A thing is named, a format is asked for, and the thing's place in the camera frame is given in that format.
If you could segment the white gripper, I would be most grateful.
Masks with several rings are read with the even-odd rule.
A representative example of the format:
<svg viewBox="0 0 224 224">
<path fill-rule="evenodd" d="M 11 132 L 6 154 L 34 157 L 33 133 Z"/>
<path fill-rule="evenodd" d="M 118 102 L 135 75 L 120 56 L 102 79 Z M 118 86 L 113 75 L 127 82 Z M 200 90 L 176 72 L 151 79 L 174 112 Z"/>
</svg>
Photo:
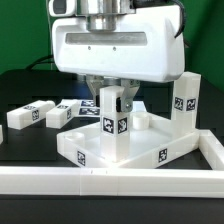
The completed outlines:
<svg viewBox="0 0 224 224">
<path fill-rule="evenodd" d="M 103 77 L 123 78 L 121 111 L 131 112 L 139 80 L 170 82 L 184 72 L 182 5 L 52 4 L 50 15 L 57 68 L 87 75 L 97 107 Z"/>
</svg>

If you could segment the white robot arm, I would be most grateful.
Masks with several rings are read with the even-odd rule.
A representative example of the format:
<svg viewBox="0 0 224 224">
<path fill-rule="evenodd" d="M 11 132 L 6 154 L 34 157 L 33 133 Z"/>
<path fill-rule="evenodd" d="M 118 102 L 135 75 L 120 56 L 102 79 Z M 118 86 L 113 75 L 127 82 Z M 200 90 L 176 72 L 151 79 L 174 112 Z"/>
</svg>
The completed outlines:
<svg viewBox="0 0 224 224">
<path fill-rule="evenodd" d="M 84 75 L 96 102 L 105 77 L 121 80 L 115 101 L 129 112 L 141 81 L 170 82 L 184 72 L 179 0 L 49 0 L 48 9 L 57 68 Z"/>
</svg>

